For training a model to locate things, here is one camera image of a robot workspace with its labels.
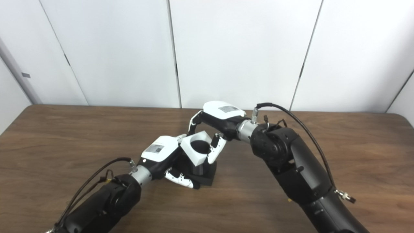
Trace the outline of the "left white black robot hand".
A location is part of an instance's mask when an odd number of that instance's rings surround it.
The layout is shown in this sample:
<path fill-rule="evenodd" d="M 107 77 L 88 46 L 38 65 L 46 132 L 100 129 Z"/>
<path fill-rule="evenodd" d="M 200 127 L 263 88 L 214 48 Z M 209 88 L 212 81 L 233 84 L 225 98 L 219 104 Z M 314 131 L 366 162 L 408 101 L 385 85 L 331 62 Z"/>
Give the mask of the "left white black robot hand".
<path fill-rule="evenodd" d="M 197 187 L 190 178 L 173 168 L 174 163 L 182 155 L 180 143 L 186 136 L 160 136 L 142 152 L 137 171 L 131 173 L 141 187 L 150 181 L 164 178 L 190 189 Z"/>

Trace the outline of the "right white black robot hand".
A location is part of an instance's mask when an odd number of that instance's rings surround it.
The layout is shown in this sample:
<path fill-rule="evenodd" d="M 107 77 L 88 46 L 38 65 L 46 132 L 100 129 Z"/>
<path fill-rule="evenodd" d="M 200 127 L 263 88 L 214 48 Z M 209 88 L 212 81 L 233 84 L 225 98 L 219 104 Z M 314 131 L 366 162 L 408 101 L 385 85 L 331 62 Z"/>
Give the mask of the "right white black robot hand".
<path fill-rule="evenodd" d="M 247 119 L 244 110 L 224 101 L 209 101 L 204 103 L 202 110 L 191 118 L 188 134 L 195 134 L 197 125 L 201 123 L 207 124 L 218 131 L 213 136 L 207 153 L 207 162 L 213 164 L 226 142 L 234 139 L 240 140 L 238 127 Z"/>

